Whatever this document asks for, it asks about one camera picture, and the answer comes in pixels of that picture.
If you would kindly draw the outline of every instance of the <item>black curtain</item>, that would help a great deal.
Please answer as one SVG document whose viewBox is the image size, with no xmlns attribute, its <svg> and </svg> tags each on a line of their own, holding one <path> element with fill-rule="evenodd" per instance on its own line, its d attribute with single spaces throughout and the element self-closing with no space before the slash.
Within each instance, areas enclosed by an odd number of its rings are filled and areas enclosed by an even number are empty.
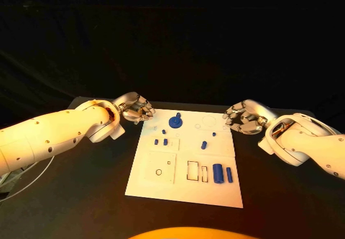
<svg viewBox="0 0 345 239">
<path fill-rule="evenodd" d="M 1 127 L 76 96 L 310 110 L 343 131 L 340 31 L 321 7 L 0 7 Z"/>
</svg>

